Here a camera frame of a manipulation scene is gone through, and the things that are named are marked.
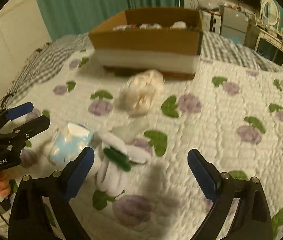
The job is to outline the person's left hand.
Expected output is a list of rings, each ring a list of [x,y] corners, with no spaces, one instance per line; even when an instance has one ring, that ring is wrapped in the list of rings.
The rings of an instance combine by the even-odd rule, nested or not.
[[[0,172],[0,196],[7,197],[10,194],[10,176],[7,170]]]

